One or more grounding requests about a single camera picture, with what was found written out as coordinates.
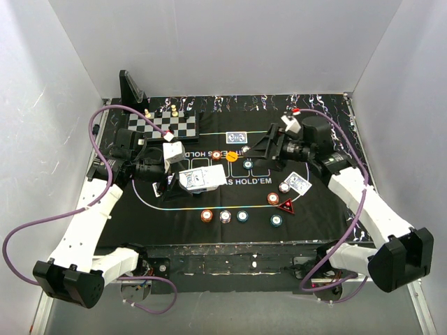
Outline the green chips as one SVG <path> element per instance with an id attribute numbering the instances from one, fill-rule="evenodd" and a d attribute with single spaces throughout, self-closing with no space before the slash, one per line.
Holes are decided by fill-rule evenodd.
<path id="1" fill-rule="evenodd" d="M 270 217 L 270 225 L 272 227 L 278 228 L 282 225 L 282 223 L 283 223 L 283 218 L 280 215 L 275 214 Z"/>
<path id="2" fill-rule="evenodd" d="M 244 160 L 243 162 L 243 167 L 247 170 L 252 169 L 252 167 L 254 166 L 253 162 L 249 159 Z"/>

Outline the orange chips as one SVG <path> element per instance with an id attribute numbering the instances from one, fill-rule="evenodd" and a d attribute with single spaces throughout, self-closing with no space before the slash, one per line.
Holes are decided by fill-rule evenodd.
<path id="1" fill-rule="evenodd" d="M 277 205 L 279 204 L 279 196 L 276 193 L 269 193 L 267 196 L 268 204 Z"/>
<path id="2" fill-rule="evenodd" d="M 213 161 L 220 160 L 222 158 L 222 156 L 223 156 L 223 154 L 221 151 L 213 151 L 212 155 L 211 155 Z"/>

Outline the green blue chip stack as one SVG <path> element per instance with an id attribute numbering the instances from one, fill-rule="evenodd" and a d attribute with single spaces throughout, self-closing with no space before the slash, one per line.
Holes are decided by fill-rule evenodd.
<path id="1" fill-rule="evenodd" d="M 243 211 L 243 210 L 238 211 L 238 213 L 237 213 L 237 220 L 238 220 L 240 223 L 245 223 L 245 222 L 247 222 L 247 221 L 248 221 L 248 218 L 249 218 L 249 215 L 248 215 L 248 213 L 247 213 L 246 211 Z"/>

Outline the red black triangular all-in marker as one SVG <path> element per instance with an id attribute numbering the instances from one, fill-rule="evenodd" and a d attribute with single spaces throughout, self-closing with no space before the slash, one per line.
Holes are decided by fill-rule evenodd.
<path id="1" fill-rule="evenodd" d="M 295 213 L 294 208 L 293 208 L 293 201 L 290 198 L 285 200 L 281 204 L 279 204 L 277 206 L 277 208 L 282 210 L 282 211 L 285 211 L 285 212 L 287 212 L 289 214 L 294 214 Z"/>

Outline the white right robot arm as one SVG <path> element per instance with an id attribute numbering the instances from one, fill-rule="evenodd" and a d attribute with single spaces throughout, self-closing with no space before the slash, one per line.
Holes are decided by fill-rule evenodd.
<path id="1" fill-rule="evenodd" d="M 332 277 L 339 270 L 372 279 L 384 292 L 392 292 L 430 274 L 434 236 L 416 229 L 369 184 L 369 175 L 354 149 L 339 151 L 332 130 L 339 125 L 316 110 L 302 121 L 299 111 L 283 115 L 285 126 L 271 124 L 266 134 L 244 156 L 255 165 L 281 171 L 287 161 L 303 162 L 355 214 L 342 237 L 320 246 L 316 264 L 300 289 L 315 274 Z"/>

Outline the card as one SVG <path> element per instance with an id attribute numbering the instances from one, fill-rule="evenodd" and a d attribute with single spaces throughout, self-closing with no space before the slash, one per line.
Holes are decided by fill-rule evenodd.
<path id="1" fill-rule="evenodd" d="M 247 132 L 226 132 L 227 144 L 247 144 Z"/>
<path id="2" fill-rule="evenodd" d="M 312 184 L 297 172 L 290 173 L 284 182 L 290 186 L 296 193 L 303 196 L 312 187 Z"/>

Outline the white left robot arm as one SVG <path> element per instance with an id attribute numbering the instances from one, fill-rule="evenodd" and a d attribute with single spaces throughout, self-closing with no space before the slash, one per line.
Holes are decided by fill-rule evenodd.
<path id="1" fill-rule="evenodd" d="M 186 192 L 178 174 L 168 175 L 170 166 L 184 159 L 184 146 L 172 133 L 163 139 L 161 147 L 154 147 L 143 133 L 121 129 L 111 148 L 95 157 L 62 240 L 48 260 L 34 265 L 34 278 L 47 296 L 92 308 L 105 286 L 121 278 L 168 282 L 169 260 L 149 258 L 147 249 L 138 244 L 121 244 L 94 259 L 105 224 L 127 184 L 154 183 L 162 196 Z"/>

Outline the yellow big blind button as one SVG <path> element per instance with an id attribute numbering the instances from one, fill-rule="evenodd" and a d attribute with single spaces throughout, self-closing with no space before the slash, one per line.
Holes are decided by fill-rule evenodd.
<path id="1" fill-rule="evenodd" d="M 238 160 L 239 155 L 235 151 L 228 151 L 226 154 L 226 160 L 230 163 L 234 163 Z"/>

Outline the blue playing card box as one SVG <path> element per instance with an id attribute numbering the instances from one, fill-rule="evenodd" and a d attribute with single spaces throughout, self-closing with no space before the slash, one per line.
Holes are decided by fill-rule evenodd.
<path id="1" fill-rule="evenodd" d="M 202 193 L 226 185 L 227 178 L 223 165 L 212 165 L 181 171 L 179 182 L 191 193 Z"/>

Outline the orange red chip stack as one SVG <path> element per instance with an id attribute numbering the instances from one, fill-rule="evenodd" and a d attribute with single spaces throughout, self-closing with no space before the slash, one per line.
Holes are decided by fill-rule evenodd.
<path id="1" fill-rule="evenodd" d="M 204 209 L 200 214 L 200 219 L 204 223 L 210 223 L 213 219 L 213 213 L 209 209 Z"/>

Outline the pink blue chip stack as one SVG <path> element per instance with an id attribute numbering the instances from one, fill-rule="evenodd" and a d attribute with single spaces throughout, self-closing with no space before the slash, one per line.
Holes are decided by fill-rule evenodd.
<path id="1" fill-rule="evenodd" d="M 231 222 L 231 213 L 228 210 L 223 210 L 219 213 L 219 220 L 223 224 L 227 224 Z"/>

